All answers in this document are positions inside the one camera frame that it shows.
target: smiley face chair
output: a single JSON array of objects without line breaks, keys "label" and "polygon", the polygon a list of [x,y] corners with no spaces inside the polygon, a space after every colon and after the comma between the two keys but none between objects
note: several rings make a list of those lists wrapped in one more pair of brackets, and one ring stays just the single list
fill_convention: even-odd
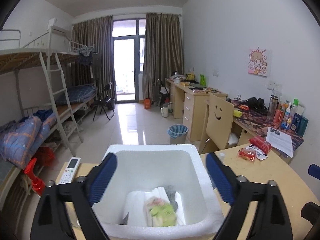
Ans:
[{"label": "smiley face chair", "polygon": [[204,147],[211,140],[219,150],[236,146],[237,143],[228,143],[231,136],[234,109],[233,104],[210,94],[209,117],[206,128],[206,133],[210,138],[205,142]]}]

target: white wall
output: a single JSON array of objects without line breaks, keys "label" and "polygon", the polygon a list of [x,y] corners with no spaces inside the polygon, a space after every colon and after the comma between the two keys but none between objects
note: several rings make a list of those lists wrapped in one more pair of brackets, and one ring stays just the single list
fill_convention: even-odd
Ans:
[{"label": "white wall", "polygon": [[[21,0],[5,23],[4,29],[21,30],[21,46],[23,46],[45,33],[49,20],[54,17],[58,19],[59,27],[71,30],[73,19],[71,15],[45,0]],[[59,40],[56,37],[53,42],[54,48],[65,45],[63,39]],[[0,49],[9,48],[17,48],[17,43],[0,42]],[[21,70],[19,77],[23,107],[50,102],[48,88],[40,67]],[[13,73],[0,76],[0,102],[0,125],[21,118]]]},{"label": "white wall", "polygon": [[[168,13],[168,14],[179,14],[179,20],[181,25],[181,35],[183,33],[183,22],[182,22],[182,8],[173,7],[173,6],[145,6],[145,7],[127,7],[127,8],[117,8],[117,9],[110,9],[110,10],[101,10],[101,11],[94,11],[85,13],[79,16],[76,16],[73,19],[73,24],[104,17],[108,15],[114,15],[114,20],[126,20],[126,19],[134,19],[134,18],[145,18],[147,12],[154,12],[154,13]],[[139,74],[139,100],[143,100],[143,93],[142,93],[142,74]]]},{"label": "white wall", "polygon": [[[306,105],[310,121],[291,167],[320,199],[320,181],[308,175],[320,165],[320,27],[302,0],[189,0],[183,28],[186,71],[205,74],[209,86],[232,99],[262,97],[268,106],[273,80]],[[248,51],[258,46],[273,51],[268,78],[248,74]]]}]

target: paper document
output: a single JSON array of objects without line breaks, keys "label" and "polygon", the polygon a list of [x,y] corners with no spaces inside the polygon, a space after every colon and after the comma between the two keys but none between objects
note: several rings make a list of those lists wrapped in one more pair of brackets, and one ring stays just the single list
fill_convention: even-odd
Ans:
[{"label": "paper document", "polygon": [[266,141],[271,143],[272,147],[283,151],[291,158],[293,157],[292,139],[290,135],[269,127]]}]

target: poster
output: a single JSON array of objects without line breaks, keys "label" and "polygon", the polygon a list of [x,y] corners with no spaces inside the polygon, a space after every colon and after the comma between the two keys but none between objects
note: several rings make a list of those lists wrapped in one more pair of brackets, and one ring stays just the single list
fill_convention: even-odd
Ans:
[{"label": "poster", "polygon": [[262,50],[259,47],[257,49],[251,49],[249,54],[249,66],[248,73],[259,75],[259,76],[268,76],[268,69],[270,65],[270,50]]}]

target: light switch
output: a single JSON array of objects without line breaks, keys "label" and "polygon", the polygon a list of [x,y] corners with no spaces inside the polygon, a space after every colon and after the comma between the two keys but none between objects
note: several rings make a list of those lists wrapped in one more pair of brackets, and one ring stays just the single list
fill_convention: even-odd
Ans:
[{"label": "light switch", "polygon": [[218,70],[214,70],[212,75],[215,76],[215,77],[218,77],[219,76],[219,71]]},{"label": "light switch", "polygon": [[268,83],[268,89],[273,90],[275,88],[275,83],[273,81],[269,81]]}]

